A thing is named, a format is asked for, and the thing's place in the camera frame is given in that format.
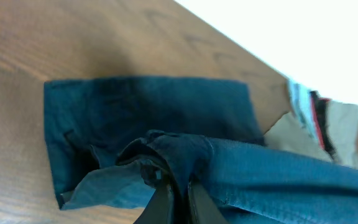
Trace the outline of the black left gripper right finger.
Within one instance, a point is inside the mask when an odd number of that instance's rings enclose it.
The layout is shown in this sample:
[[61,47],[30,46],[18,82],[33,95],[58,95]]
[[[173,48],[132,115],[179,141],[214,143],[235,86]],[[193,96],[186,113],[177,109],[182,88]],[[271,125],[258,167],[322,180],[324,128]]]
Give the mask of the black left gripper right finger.
[[228,224],[205,188],[198,181],[188,185],[191,224]]

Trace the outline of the dark blue denim shorts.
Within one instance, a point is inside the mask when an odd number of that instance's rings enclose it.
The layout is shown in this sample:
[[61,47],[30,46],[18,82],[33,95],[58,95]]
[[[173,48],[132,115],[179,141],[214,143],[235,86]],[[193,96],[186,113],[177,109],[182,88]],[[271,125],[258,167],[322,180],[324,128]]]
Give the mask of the dark blue denim shorts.
[[358,170],[267,148],[243,83],[54,80],[44,126],[61,210],[145,209],[168,183],[173,223],[190,223],[198,181],[228,223],[358,223]]

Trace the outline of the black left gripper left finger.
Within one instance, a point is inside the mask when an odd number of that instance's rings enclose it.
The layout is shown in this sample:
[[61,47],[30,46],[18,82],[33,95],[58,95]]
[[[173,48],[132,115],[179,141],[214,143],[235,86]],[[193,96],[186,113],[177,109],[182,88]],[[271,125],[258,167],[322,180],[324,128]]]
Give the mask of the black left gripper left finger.
[[172,224],[175,196],[170,184],[159,184],[134,224]]

